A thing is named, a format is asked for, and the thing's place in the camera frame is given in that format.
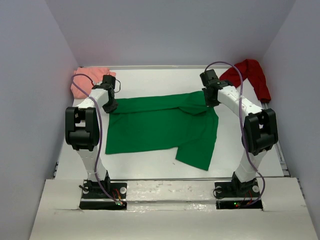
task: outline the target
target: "purple hose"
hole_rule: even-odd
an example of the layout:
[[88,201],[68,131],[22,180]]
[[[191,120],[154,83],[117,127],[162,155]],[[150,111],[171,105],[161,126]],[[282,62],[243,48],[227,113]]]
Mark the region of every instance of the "purple hose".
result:
[[79,87],[79,86],[74,82],[74,78],[75,78],[76,76],[85,76],[85,77],[87,77],[92,83],[93,83],[94,81],[92,81],[92,79],[91,79],[88,75],[83,74],[83,73],[78,73],[78,74],[75,74],[75,75],[73,75],[73,76],[71,77],[72,84],[73,84],[77,89],[79,89],[84,95],[86,95],[89,99],[91,99],[91,100],[93,101],[93,103],[94,103],[94,105],[95,105],[95,108],[96,108],[96,111],[97,111],[97,113],[98,113],[99,124],[100,124],[100,137],[99,137],[98,153],[97,153],[97,155],[96,155],[96,160],[95,160],[95,164],[94,164],[94,175],[95,175],[95,178],[96,178],[96,180],[97,180],[97,182],[98,182],[101,190],[104,192],[104,194],[105,194],[108,198],[110,198],[110,199],[112,199],[113,201],[115,201],[116,203],[118,203],[118,201],[117,201],[116,199],[114,199],[112,196],[110,196],[110,194],[107,193],[107,191],[105,190],[104,186],[102,186],[102,184],[101,184],[101,182],[100,182],[100,179],[99,179],[99,177],[98,177],[98,174],[97,174],[98,160],[99,160],[100,153],[101,153],[102,136],[103,136],[103,135],[102,135],[102,118],[101,118],[100,109],[99,109],[99,106],[98,106],[98,103],[96,102],[96,100],[95,100],[93,97],[89,96],[88,93],[86,93],[81,87]]
[[265,191],[265,188],[266,188],[266,181],[265,181],[265,178],[262,176],[262,174],[258,171],[256,166],[253,164],[253,162],[251,161],[250,156],[249,156],[249,150],[248,150],[247,141],[246,141],[246,135],[245,135],[245,131],[244,131],[244,125],[243,125],[243,122],[242,122],[242,120],[243,120],[242,119],[242,93],[243,93],[243,90],[244,90],[244,80],[242,78],[242,75],[241,75],[241,72],[239,71],[239,69],[235,65],[232,65],[232,64],[230,64],[228,62],[225,62],[225,61],[212,62],[208,66],[206,66],[204,71],[207,71],[207,69],[211,65],[214,65],[214,64],[227,64],[227,65],[233,67],[236,70],[236,72],[239,74],[240,81],[241,81],[240,99],[239,99],[239,121],[240,121],[240,129],[241,129],[241,135],[242,135],[242,140],[243,140],[243,146],[244,146],[244,150],[245,150],[245,154],[246,154],[246,158],[248,159],[248,162],[250,163],[251,167],[255,170],[255,172],[261,177],[262,182],[263,182],[263,187],[262,187],[261,193],[257,197],[257,199],[254,200],[253,202],[243,206],[243,207],[248,207],[248,206],[251,206],[251,205],[255,204],[256,202],[258,202],[261,199],[261,196],[262,196],[262,194],[264,194],[264,191]]

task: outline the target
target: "purple cable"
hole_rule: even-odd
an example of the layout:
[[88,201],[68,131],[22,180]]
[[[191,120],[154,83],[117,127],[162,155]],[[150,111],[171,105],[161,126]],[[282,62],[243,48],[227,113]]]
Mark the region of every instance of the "purple cable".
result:
[[100,113],[100,109],[99,109],[99,106],[98,106],[98,103],[96,102],[96,100],[89,96],[88,93],[86,93],[81,87],[79,87],[75,82],[74,82],[74,78],[76,76],[85,76],[87,77],[88,79],[90,79],[90,81],[92,82],[92,84],[94,83],[94,81],[92,81],[92,79],[86,75],[86,74],[83,74],[83,73],[78,73],[78,74],[75,74],[71,77],[71,80],[72,80],[72,84],[77,88],[79,89],[84,95],[86,95],[89,99],[92,100],[92,102],[94,103],[95,105],[95,108],[96,108],[96,111],[98,113],[98,118],[99,118],[99,124],[100,124],[100,137],[99,137],[99,148],[98,148],[98,153],[96,155],[96,160],[95,160],[95,164],[94,164],[94,175],[95,175],[95,178],[101,188],[101,190],[104,192],[104,194],[110,198],[111,200],[115,201],[115,203],[118,203],[118,201],[116,199],[114,199],[112,196],[110,196],[110,194],[107,193],[107,191],[105,190],[104,186],[102,186],[101,182],[100,182],[100,179],[98,177],[98,174],[97,174],[97,167],[98,167],[98,160],[99,160],[99,157],[100,157],[100,152],[101,152],[101,147],[102,147],[102,118],[101,118],[101,113]]
[[240,86],[240,99],[239,99],[239,121],[240,121],[240,128],[241,128],[243,146],[244,146],[245,155],[246,155],[246,158],[248,159],[248,162],[250,163],[251,167],[255,170],[255,172],[261,177],[262,182],[263,182],[263,187],[262,187],[261,193],[257,197],[257,199],[254,200],[253,202],[243,206],[243,207],[249,207],[249,206],[255,204],[256,202],[258,202],[261,199],[261,196],[262,196],[262,194],[264,194],[264,191],[265,191],[265,188],[266,188],[266,181],[265,181],[264,176],[262,176],[262,174],[258,171],[256,166],[253,164],[253,162],[251,161],[250,156],[249,156],[249,150],[248,150],[247,141],[246,141],[246,135],[245,135],[245,131],[244,131],[244,125],[243,125],[243,122],[242,122],[242,93],[243,93],[243,90],[244,90],[244,80],[242,78],[242,75],[241,75],[239,69],[235,65],[232,65],[232,64],[230,64],[228,62],[225,62],[225,61],[212,62],[208,66],[206,66],[204,71],[207,71],[207,69],[213,64],[227,64],[227,65],[233,67],[236,70],[236,72],[239,74],[239,77],[240,77],[241,86]]

